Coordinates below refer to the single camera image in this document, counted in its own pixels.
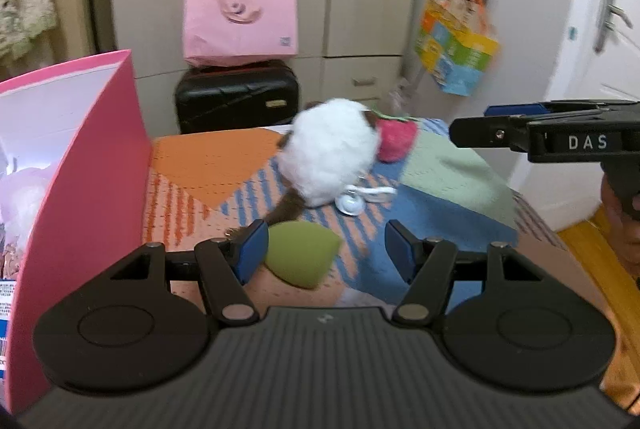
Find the person's right hand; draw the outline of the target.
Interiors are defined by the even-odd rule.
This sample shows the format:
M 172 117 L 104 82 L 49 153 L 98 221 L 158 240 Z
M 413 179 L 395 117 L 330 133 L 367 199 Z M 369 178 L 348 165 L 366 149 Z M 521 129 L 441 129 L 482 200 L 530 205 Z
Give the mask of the person's right hand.
M 639 278 L 639 222 L 623 210 L 606 175 L 601 181 L 601 201 L 608 218 L 608 242 L 622 267 L 634 279 Z

